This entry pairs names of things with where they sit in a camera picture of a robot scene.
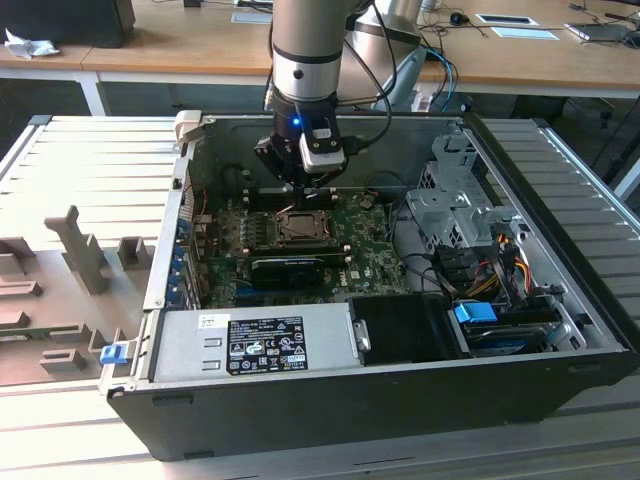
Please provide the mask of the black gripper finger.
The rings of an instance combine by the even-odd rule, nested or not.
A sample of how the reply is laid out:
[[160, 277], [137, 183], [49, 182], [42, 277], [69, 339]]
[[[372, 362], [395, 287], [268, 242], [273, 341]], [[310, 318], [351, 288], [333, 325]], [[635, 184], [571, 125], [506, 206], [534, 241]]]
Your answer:
[[286, 138], [277, 134], [262, 137], [254, 152], [276, 179], [289, 184], [294, 190], [303, 189], [299, 150]]
[[321, 188], [338, 178], [345, 171], [345, 167], [330, 172], [315, 174], [303, 171], [299, 183], [299, 197], [305, 199], [308, 195], [318, 193]]

